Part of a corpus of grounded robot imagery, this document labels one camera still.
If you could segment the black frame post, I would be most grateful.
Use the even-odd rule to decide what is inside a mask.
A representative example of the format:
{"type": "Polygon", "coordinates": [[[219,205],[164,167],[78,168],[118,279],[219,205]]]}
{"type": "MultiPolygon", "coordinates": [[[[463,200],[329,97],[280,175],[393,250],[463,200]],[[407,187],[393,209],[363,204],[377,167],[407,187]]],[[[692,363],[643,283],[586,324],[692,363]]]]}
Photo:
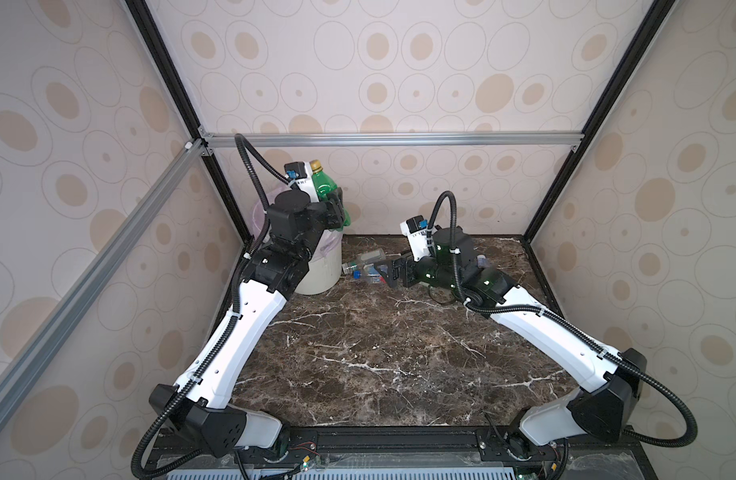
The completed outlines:
{"type": "Polygon", "coordinates": [[[617,64],[610,80],[605,85],[581,133],[580,143],[571,149],[561,168],[543,198],[536,214],[529,223],[522,239],[531,244],[538,236],[547,221],[559,197],[570,182],[587,150],[601,130],[608,115],[620,99],[625,87],[633,77],[636,69],[645,57],[649,47],[657,37],[661,27],[676,6],[675,0],[653,1],[632,39],[626,44],[624,53],[617,64]]]}
{"type": "MultiPolygon", "coordinates": [[[[189,137],[193,140],[202,140],[203,137],[200,131],[202,123],[192,104],[181,75],[177,71],[163,36],[156,25],[150,7],[142,0],[125,0],[123,4],[130,13],[135,27],[143,39],[152,58],[152,62],[168,90],[170,98],[178,111],[182,123],[186,127],[189,137]]],[[[240,212],[237,201],[215,154],[206,153],[201,158],[240,239],[243,242],[250,242],[252,240],[252,234],[240,212]]]]}

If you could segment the black frame post left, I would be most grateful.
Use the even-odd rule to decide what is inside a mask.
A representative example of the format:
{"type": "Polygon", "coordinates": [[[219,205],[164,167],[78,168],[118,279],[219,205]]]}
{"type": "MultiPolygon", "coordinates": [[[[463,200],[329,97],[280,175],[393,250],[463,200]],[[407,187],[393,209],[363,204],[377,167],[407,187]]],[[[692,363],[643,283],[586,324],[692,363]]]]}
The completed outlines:
{"type": "MultiPolygon", "coordinates": [[[[125,0],[123,4],[130,13],[135,27],[143,39],[152,58],[152,62],[168,90],[170,98],[178,111],[182,123],[186,127],[189,137],[193,140],[202,140],[203,137],[200,131],[202,123],[192,104],[181,75],[177,71],[163,36],[156,25],[150,7],[142,0],[125,0]]],[[[201,158],[240,239],[243,242],[250,242],[252,240],[252,234],[240,212],[237,201],[215,154],[206,153],[201,158]]]]}

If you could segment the clear bottle green band cap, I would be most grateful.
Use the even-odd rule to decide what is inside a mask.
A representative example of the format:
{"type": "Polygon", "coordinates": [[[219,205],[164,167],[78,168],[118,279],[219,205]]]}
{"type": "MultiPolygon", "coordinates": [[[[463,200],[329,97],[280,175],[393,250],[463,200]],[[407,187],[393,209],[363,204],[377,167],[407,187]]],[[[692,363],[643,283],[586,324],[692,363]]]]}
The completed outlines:
{"type": "Polygon", "coordinates": [[[354,260],[343,263],[342,273],[344,275],[352,275],[355,271],[361,270],[366,265],[385,259],[386,254],[382,248],[364,252],[359,254],[354,260]]]}

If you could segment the horizontal aluminium rail back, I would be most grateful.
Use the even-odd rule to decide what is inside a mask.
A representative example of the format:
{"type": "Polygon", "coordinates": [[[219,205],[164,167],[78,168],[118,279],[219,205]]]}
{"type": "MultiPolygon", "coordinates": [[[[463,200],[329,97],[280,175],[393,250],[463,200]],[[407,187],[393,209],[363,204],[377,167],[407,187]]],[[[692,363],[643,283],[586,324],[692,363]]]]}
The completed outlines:
{"type": "Polygon", "coordinates": [[[579,145],[579,131],[247,134],[257,148],[579,145]]]}

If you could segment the white plastic waste bin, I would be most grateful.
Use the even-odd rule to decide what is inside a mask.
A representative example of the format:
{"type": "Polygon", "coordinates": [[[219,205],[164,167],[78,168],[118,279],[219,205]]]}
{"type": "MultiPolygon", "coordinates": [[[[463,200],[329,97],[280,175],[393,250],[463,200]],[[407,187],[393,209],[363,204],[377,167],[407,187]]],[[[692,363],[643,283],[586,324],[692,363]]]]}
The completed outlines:
{"type": "Polygon", "coordinates": [[[331,289],[342,275],[342,241],[327,256],[311,260],[309,271],[296,287],[301,295],[317,295],[331,289]]]}

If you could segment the black frame post right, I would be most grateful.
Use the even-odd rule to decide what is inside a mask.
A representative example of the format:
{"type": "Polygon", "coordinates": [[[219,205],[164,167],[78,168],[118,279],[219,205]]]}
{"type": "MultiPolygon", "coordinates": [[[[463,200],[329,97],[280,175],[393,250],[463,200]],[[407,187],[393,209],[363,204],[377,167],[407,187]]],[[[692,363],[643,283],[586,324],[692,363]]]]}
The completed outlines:
{"type": "Polygon", "coordinates": [[[522,239],[531,244],[538,236],[547,221],[559,197],[570,182],[587,150],[601,130],[608,115],[620,99],[625,87],[633,77],[636,69],[645,57],[649,47],[657,37],[661,27],[676,6],[675,0],[653,1],[632,39],[626,44],[624,53],[617,64],[610,80],[605,85],[581,133],[580,143],[571,149],[561,168],[543,198],[536,214],[529,223],[522,239]]]}

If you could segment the Fiji bottle blue cap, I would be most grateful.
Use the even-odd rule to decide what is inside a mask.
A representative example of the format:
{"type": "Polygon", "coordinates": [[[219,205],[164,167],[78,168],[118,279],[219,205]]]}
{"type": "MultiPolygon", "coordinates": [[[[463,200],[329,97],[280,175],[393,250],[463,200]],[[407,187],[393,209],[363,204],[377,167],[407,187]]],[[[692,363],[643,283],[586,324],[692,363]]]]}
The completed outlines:
{"type": "Polygon", "coordinates": [[[384,279],[384,277],[372,266],[366,266],[362,270],[353,271],[352,279],[355,281],[366,282],[370,284],[386,284],[386,280],[384,279]]]}

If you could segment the green bottle yellow cap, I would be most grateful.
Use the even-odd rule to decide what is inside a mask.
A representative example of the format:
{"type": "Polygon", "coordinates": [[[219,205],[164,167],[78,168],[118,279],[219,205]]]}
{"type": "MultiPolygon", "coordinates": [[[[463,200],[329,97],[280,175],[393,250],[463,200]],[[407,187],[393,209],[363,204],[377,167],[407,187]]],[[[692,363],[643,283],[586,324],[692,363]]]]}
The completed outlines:
{"type": "Polygon", "coordinates": [[[320,201],[326,202],[334,207],[334,212],[340,218],[340,225],[337,227],[337,230],[342,231],[351,223],[349,213],[344,206],[343,190],[324,172],[319,160],[312,160],[309,164],[312,169],[312,182],[317,197],[320,201]]]}

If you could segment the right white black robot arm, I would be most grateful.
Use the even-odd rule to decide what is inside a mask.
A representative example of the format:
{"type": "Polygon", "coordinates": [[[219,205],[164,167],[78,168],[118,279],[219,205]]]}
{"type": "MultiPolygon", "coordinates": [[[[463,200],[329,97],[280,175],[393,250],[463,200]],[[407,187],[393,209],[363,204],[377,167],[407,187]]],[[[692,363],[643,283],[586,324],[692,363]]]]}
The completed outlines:
{"type": "Polygon", "coordinates": [[[571,393],[518,413],[504,435],[516,457],[584,434],[606,443],[621,438],[641,391],[639,377],[629,370],[644,367],[642,355],[588,337],[508,274],[480,266],[474,243],[461,228],[432,232],[420,216],[400,228],[409,251],[376,266],[388,285],[423,283],[449,290],[469,310],[519,334],[576,381],[571,393]]]}

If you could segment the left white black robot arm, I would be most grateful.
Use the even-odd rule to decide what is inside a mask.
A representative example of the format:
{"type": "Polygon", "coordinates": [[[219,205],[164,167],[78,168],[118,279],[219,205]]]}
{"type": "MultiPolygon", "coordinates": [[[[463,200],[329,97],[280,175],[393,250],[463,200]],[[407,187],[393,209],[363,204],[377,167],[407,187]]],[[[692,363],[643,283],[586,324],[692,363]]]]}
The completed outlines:
{"type": "Polygon", "coordinates": [[[233,300],[219,327],[173,384],[159,384],[150,394],[157,417],[137,454],[144,453],[163,425],[192,444],[191,457],[221,457],[238,445],[275,444],[281,421],[231,406],[235,382],[262,333],[308,274],[323,234],[343,227],[345,220],[340,188],[317,202],[300,190],[276,196],[266,211],[269,235],[233,276],[233,300]]]}

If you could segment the pink bin liner bag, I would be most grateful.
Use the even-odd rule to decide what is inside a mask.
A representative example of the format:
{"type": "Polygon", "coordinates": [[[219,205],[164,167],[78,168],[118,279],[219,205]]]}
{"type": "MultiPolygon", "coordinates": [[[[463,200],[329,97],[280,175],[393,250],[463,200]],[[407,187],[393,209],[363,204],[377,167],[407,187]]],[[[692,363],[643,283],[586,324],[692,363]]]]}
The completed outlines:
{"type": "MultiPolygon", "coordinates": [[[[285,186],[278,186],[267,193],[268,202],[274,203],[276,196],[286,190],[285,186]]],[[[256,201],[251,212],[252,232],[258,235],[261,232],[264,222],[264,210],[259,200],[256,201]]],[[[343,233],[337,230],[326,230],[313,254],[312,260],[327,256],[332,250],[336,249],[342,241],[343,233]]]]}

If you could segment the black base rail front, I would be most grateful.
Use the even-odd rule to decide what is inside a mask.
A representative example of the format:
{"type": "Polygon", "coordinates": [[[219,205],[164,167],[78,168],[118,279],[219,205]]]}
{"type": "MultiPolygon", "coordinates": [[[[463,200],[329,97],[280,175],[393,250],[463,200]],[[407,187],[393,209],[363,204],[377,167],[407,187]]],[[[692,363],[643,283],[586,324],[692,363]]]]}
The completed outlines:
{"type": "Polygon", "coordinates": [[[169,479],[653,479],[634,440],[573,437],[517,460],[490,426],[298,427],[289,449],[201,455],[169,479]]]}

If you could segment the aluminium rail left wall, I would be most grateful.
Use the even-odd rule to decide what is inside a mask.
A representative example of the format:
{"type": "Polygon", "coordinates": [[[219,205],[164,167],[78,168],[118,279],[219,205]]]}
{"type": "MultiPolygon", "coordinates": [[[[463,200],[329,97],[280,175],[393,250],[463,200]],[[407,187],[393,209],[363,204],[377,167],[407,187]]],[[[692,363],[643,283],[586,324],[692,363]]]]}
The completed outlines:
{"type": "Polygon", "coordinates": [[[182,149],[11,362],[0,379],[0,433],[206,146],[195,138],[182,149]]]}

